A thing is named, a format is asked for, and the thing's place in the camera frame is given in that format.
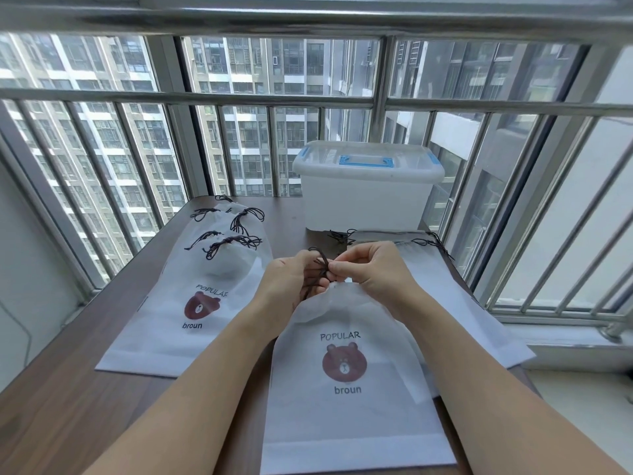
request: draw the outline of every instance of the forearm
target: forearm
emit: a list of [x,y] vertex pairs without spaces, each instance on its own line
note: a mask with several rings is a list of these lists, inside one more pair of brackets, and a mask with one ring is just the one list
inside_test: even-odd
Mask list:
[[475,475],[624,474],[422,290],[393,308],[434,374]]
[[268,340],[241,311],[85,475],[187,475],[213,471],[235,409]]

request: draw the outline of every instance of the black drawstring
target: black drawstring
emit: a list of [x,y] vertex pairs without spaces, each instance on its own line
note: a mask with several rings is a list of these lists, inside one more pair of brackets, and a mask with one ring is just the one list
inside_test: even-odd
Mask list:
[[252,213],[253,215],[255,215],[260,222],[264,221],[264,212],[260,210],[259,208],[244,208],[241,212],[235,215],[235,218],[233,218],[233,221],[231,222],[231,225],[230,225],[231,230],[233,230],[234,232],[240,233],[242,235],[248,236],[249,235],[248,230],[246,230],[242,226],[241,218],[244,215],[248,215],[249,213]]
[[191,250],[191,249],[194,247],[194,245],[195,245],[196,243],[201,242],[202,240],[206,240],[206,239],[208,239],[209,237],[215,237],[216,235],[222,235],[222,233],[221,233],[221,232],[216,232],[216,231],[214,231],[214,230],[212,230],[212,231],[210,231],[210,232],[204,232],[202,235],[200,235],[200,236],[197,238],[197,240],[196,240],[196,241],[194,241],[194,242],[191,244],[191,246],[190,246],[189,248],[185,248],[185,250]]
[[346,233],[342,232],[334,232],[330,230],[329,238],[334,238],[338,243],[345,244],[347,246],[351,245],[356,240],[351,239],[350,236],[356,231],[356,229],[350,228]]
[[255,237],[255,236],[245,237],[244,235],[238,235],[235,237],[226,237],[221,242],[216,242],[212,244],[209,247],[209,250],[205,250],[204,248],[202,248],[202,251],[206,253],[207,260],[212,260],[222,245],[225,245],[226,243],[233,243],[233,242],[238,242],[242,246],[257,250],[257,247],[259,246],[259,244],[261,244],[261,238]]
[[438,238],[438,236],[434,232],[425,232],[425,233],[428,236],[432,237],[433,240],[427,240],[425,238],[414,238],[411,241],[413,243],[416,243],[416,244],[420,245],[420,246],[431,245],[431,246],[438,247],[440,249],[440,251],[442,251],[444,254],[446,254],[448,256],[448,258],[450,258],[451,260],[455,261],[455,259],[452,257],[452,255],[450,253],[448,253],[448,250],[446,249],[444,244],[440,241],[440,239]]
[[318,285],[319,280],[321,278],[325,278],[327,276],[327,272],[329,270],[329,266],[328,266],[328,261],[327,261],[327,256],[325,256],[323,254],[323,252],[321,251],[321,248],[319,247],[315,247],[315,246],[311,246],[310,248],[308,248],[308,250],[315,250],[318,251],[318,254],[321,255],[321,260],[317,259],[316,262],[318,264],[320,264],[323,269],[319,272],[318,277],[315,278],[312,283],[308,286],[308,290],[306,291],[306,294],[303,296],[303,300],[307,299],[308,296],[310,295],[310,292],[312,291],[312,288],[314,288],[315,286]]
[[213,213],[214,211],[220,210],[217,208],[198,208],[197,210],[194,210],[195,213],[192,213],[189,217],[193,218],[196,222],[202,222],[207,213]]

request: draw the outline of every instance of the brown tabletop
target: brown tabletop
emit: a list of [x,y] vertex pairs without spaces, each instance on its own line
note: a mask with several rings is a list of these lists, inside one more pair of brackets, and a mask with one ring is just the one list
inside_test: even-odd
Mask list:
[[[240,197],[237,201],[265,212],[266,233],[276,257],[294,255],[312,245],[328,256],[344,250],[325,233],[305,230],[301,198]],[[0,394],[0,473],[81,474],[169,387],[172,379],[96,372],[94,367],[154,286],[189,215],[195,208],[215,203],[211,197],[189,201]],[[456,270],[453,275],[461,282]],[[253,368],[216,474],[259,475],[272,347],[271,343]],[[511,371],[533,387],[520,367]],[[372,473],[471,473],[439,398],[436,408],[457,466]]]

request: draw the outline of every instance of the white plastic storage box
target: white plastic storage box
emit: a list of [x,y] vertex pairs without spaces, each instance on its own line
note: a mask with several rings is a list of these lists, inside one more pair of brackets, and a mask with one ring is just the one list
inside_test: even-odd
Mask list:
[[444,168],[428,148],[388,143],[308,143],[292,170],[310,230],[417,230]]

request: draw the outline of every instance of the box lid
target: box lid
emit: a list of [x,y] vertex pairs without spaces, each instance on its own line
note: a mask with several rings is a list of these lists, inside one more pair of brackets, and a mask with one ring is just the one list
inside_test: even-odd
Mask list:
[[439,183],[444,168],[431,150],[415,145],[313,141],[297,155],[292,170],[321,178]]

